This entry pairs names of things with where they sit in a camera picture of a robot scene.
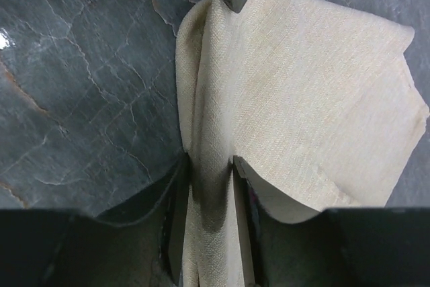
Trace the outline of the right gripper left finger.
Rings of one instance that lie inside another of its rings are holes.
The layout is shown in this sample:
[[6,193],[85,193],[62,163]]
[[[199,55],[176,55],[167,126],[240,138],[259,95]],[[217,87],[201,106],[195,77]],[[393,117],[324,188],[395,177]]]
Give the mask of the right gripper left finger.
[[158,207],[164,206],[159,258],[176,286],[182,279],[190,171],[190,158],[185,153],[160,180],[97,216],[97,220],[111,226],[130,227],[148,219]]

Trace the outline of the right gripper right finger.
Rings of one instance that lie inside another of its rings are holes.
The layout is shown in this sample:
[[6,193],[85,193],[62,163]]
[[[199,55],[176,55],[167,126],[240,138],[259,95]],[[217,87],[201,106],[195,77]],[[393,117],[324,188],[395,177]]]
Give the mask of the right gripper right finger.
[[[322,286],[323,240],[320,212],[291,198],[263,179],[243,157],[232,158],[234,205],[245,286]],[[261,218],[281,225],[276,247],[261,239]]]

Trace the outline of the beige cloth napkin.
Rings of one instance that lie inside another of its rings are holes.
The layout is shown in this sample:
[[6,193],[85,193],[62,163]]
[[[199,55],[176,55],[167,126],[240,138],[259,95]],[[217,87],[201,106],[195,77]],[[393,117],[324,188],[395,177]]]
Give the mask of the beige cloth napkin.
[[232,158],[287,201],[282,219],[386,205],[429,107],[405,50],[415,31],[323,0],[201,0],[176,39],[177,103],[192,163],[185,286],[243,286]]

